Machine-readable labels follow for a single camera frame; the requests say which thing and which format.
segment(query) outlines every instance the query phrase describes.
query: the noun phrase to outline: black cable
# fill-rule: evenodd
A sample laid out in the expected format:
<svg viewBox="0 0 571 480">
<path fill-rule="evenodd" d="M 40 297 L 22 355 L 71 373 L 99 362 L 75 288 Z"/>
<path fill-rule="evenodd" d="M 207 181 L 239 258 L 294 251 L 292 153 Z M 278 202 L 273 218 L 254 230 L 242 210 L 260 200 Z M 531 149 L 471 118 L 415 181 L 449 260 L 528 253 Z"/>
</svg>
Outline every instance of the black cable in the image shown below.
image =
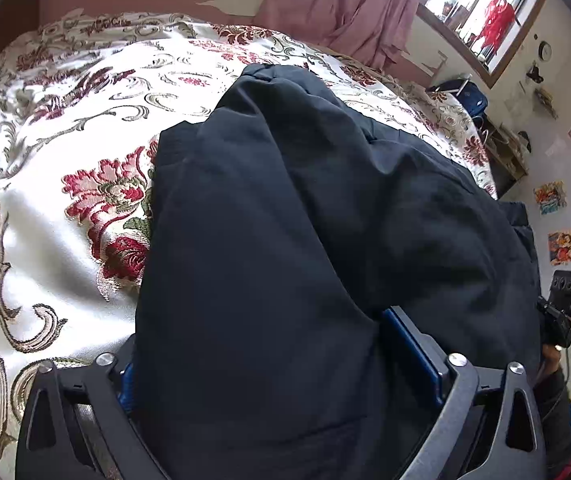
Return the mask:
<svg viewBox="0 0 571 480">
<path fill-rule="evenodd" d="M 557 407 L 558 403 L 561 402 L 561 398 L 563 397 L 563 394 L 566 392 L 566 387 L 568 386 L 568 381 L 569 381 L 569 348 L 566 348 L 566 370 L 568 371 L 568 376 L 566 377 L 566 380 L 563 383 L 563 387 L 562 387 L 561 391 L 559 392 L 559 396 L 557 397 L 557 400 L 554 401 L 554 404 L 549 409 L 548 413 L 546 413 L 543 416 L 543 418 L 541 419 L 542 424 L 552 414 L 554 409 Z"/>
</svg>

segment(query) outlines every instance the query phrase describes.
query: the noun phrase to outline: window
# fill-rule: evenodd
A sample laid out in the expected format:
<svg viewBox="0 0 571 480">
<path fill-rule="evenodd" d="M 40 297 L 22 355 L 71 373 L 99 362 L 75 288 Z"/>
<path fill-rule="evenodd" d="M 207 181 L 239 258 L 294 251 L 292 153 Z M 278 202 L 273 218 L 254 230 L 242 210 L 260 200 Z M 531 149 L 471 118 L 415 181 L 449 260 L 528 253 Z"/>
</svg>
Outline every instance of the window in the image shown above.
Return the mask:
<svg viewBox="0 0 571 480">
<path fill-rule="evenodd" d="M 471 64 L 477 72 L 493 85 L 500 72 L 514 55 L 513 44 L 523 41 L 534 18 L 543 5 L 543 0 L 505 0 L 515 17 L 504 28 L 500 43 L 484 47 L 485 39 L 480 34 L 486 23 L 486 10 L 495 0 L 422 0 L 419 16 L 433 26 Z"/>
</svg>

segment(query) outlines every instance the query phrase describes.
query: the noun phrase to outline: person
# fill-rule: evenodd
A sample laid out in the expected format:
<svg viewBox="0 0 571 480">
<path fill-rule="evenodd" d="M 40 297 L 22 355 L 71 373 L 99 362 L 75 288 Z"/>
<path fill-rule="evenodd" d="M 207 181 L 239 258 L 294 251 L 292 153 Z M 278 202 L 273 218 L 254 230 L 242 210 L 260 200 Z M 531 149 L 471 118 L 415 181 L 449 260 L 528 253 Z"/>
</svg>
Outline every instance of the person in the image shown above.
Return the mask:
<svg viewBox="0 0 571 480">
<path fill-rule="evenodd" d="M 553 480 L 571 463 L 571 402 L 561 368 L 561 351 L 544 344 L 541 374 L 534 387 L 547 454 L 547 478 Z"/>
</svg>

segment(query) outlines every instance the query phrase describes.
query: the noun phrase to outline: red flower pattern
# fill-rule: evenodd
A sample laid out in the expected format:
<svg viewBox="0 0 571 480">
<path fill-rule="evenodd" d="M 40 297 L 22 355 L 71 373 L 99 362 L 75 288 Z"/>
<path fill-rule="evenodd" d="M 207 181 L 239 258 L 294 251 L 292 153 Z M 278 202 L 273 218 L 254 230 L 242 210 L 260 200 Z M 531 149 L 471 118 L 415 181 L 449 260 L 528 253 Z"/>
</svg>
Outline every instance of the red flower pattern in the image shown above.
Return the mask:
<svg viewBox="0 0 571 480">
<path fill-rule="evenodd" d="M 448 100 L 448 94 L 446 92 L 426 92 L 427 96 L 436 101 L 437 103 L 444 103 Z"/>
<path fill-rule="evenodd" d="M 140 154 L 145 149 L 139 146 L 125 157 L 124 162 L 99 161 L 98 170 L 78 170 L 63 177 L 63 193 L 69 193 L 74 202 L 65 213 L 70 218 L 83 222 L 89 218 L 91 228 L 88 237 L 92 256 L 99 259 L 100 241 L 103 233 L 113 222 L 127 218 L 139 206 L 145 196 L 148 179 L 140 169 Z"/>
<path fill-rule="evenodd" d="M 66 108 L 71 108 L 78 104 L 90 92 L 96 94 L 107 85 L 116 84 L 135 72 L 135 70 L 126 70 L 125 72 L 117 72 L 110 75 L 108 74 L 110 70 L 112 70 L 112 67 L 106 66 L 93 74 L 86 74 L 70 92 L 63 96 L 46 95 L 37 103 L 37 108 L 30 120 L 30 124 L 42 118 L 49 120 L 60 117 Z"/>
<path fill-rule="evenodd" d="M 177 79 L 194 86 L 210 86 L 207 81 L 204 81 L 203 79 L 197 79 L 196 77 L 179 77 Z"/>
<path fill-rule="evenodd" d="M 236 58 L 246 65 L 250 65 L 252 63 L 272 63 L 270 60 L 259 57 L 254 52 L 241 46 L 229 46 L 225 43 L 216 43 L 211 40 L 190 40 L 190 43 L 194 46 L 199 46 L 208 52 L 217 52 L 226 61 L 234 61 Z"/>
<path fill-rule="evenodd" d="M 230 44 L 246 45 L 258 38 L 271 38 L 271 30 L 251 25 L 213 25 L 212 28 L 221 38 L 227 38 Z"/>
<path fill-rule="evenodd" d="M 152 164 L 154 164 L 154 160 L 156 159 L 156 150 L 158 150 L 158 139 L 156 137 L 152 137 L 150 140 L 150 147 L 145 154 L 148 156 Z"/>
<path fill-rule="evenodd" d="M 348 77 L 361 83 L 362 85 L 368 86 L 376 84 L 376 79 L 369 75 L 365 70 L 357 68 L 354 66 L 341 65 L 341 70 L 347 74 Z"/>
<path fill-rule="evenodd" d="M 483 189 L 490 195 L 490 196 L 494 196 L 494 193 L 496 193 L 496 190 L 494 188 L 494 185 L 491 182 L 488 182 L 485 186 L 483 186 Z"/>
<path fill-rule="evenodd" d="M 147 255 L 147 245 L 127 236 L 120 236 L 105 248 L 103 277 L 106 280 L 121 278 L 136 282 L 143 272 Z"/>
<path fill-rule="evenodd" d="M 470 137 L 465 141 L 463 156 L 465 160 L 475 166 L 483 166 L 483 164 L 488 163 L 488 154 L 485 152 L 478 137 Z"/>
</svg>

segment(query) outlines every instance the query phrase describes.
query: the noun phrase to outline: window frame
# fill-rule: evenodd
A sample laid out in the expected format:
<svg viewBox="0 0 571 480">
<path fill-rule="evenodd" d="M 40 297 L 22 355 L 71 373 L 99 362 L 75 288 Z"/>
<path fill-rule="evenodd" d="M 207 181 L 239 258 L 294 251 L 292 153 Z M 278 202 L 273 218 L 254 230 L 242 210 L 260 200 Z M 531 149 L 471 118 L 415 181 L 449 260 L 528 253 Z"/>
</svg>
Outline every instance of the window frame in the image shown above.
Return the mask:
<svg viewBox="0 0 571 480">
<path fill-rule="evenodd" d="M 516 12 L 519 11 L 521 6 L 523 6 L 526 0 L 520 0 Z M 536 21 L 541 9 L 543 8 L 543 4 L 546 0 L 536 0 L 532 10 L 528 13 L 526 19 L 520 24 L 520 30 L 517 36 L 514 38 L 510 46 L 508 47 L 507 51 L 499 60 L 498 65 L 490 72 L 482 62 L 477 59 L 476 54 L 472 52 L 469 47 L 463 43 L 463 39 L 453 30 L 450 30 L 437 16 L 435 16 L 431 10 L 425 7 L 424 3 L 419 3 L 419 7 L 417 9 L 417 16 L 421 18 L 425 23 L 430 25 L 430 27 L 435 30 L 445 41 L 447 41 L 450 46 L 456 50 L 456 52 L 466 60 L 467 63 L 472 67 L 472 70 L 476 72 L 483 82 L 489 87 L 492 88 L 496 82 L 499 80 L 501 75 L 505 72 L 505 69 L 512 61 L 513 57 L 517 53 L 518 49 L 521 47 L 521 44 L 527 37 L 528 33 L 534 22 Z"/>
</svg>

